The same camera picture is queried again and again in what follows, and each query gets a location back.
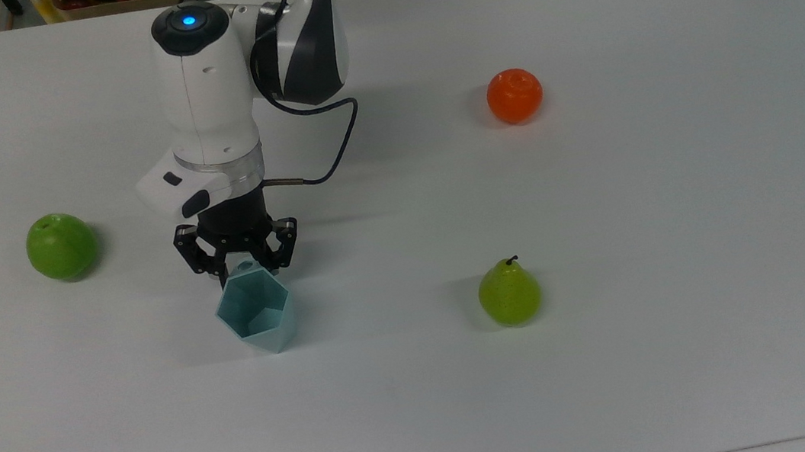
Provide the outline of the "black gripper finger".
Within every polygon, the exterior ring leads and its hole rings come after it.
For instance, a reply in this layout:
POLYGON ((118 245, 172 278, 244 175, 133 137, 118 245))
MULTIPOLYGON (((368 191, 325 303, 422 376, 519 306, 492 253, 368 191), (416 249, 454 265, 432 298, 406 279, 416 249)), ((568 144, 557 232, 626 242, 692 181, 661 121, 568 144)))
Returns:
POLYGON ((173 234, 175 250, 191 270, 215 277, 224 289, 229 271, 226 269, 226 256, 230 239, 223 232, 213 231, 203 223, 177 225, 173 234))
POLYGON ((298 223, 293 217, 265 220, 252 230, 255 260, 265 270, 274 274, 289 267, 298 238, 298 223))

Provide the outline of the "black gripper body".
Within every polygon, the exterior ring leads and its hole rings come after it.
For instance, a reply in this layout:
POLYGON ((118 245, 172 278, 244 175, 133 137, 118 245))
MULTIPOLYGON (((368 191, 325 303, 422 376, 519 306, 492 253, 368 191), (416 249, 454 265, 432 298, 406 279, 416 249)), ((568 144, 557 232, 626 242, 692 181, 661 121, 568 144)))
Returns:
POLYGON ((197 216, 197 234, 211 245, 241 242, 247 238, 266 239, 273 229, 261 185, 243 196, 207 208, 197 216))

